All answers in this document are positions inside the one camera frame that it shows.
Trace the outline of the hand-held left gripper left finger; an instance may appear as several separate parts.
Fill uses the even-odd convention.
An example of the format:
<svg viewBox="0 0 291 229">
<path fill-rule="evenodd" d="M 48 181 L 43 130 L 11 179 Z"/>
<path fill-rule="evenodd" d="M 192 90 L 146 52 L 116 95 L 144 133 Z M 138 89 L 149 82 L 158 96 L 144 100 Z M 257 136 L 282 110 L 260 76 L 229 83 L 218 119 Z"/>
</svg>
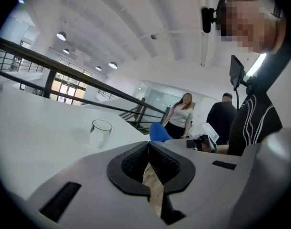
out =
<svg viewBox="0 0 291 229">
<path fill-rule="evenodd" d="M 58 220 L 65 229 L 162 229 L 165 223 L 146 197 L 124 194 L 107 175 L 108 163 L 116 156 L 147 141 L 119 146 L 78 159 L 41 184 L 28 202 L 40 211 L 68 182 L 81 187 Z"/>
</svg>

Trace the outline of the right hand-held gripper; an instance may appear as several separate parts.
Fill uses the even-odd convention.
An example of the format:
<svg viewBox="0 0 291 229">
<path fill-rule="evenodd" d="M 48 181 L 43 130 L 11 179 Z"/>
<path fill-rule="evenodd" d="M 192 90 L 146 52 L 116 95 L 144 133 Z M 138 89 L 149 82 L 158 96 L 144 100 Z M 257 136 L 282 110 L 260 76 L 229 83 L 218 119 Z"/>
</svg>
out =
<svg viewBox="0 0 291 229">
<path fill-rule="evenodd" d="M 205 123 L 202 125 L 204 134 L 198 135 L 194 139 L 186 140 L 186 147 L 188 149 L 196 149 L 197 151 L 217 153 L 216 142 L 219 139 L 218 133 L 209 124 Z"/>
</svg>

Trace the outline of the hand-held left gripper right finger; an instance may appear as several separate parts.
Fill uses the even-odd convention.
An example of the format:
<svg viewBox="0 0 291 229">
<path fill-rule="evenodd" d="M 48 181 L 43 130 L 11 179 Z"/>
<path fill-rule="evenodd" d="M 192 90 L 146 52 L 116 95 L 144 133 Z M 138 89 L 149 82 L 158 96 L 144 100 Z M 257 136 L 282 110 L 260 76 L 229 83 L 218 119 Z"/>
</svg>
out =
<svg viewBox="0 0 291 229">
<path fill-rule="evenodd" d="M 242 156 L 186 148 L 180 140 L 149 142 L 150 163 L 164 186 L 161 217 L 183 218 L 209 200 L 237 200 L 253 163 L 253 149 Z"/>
</svg>

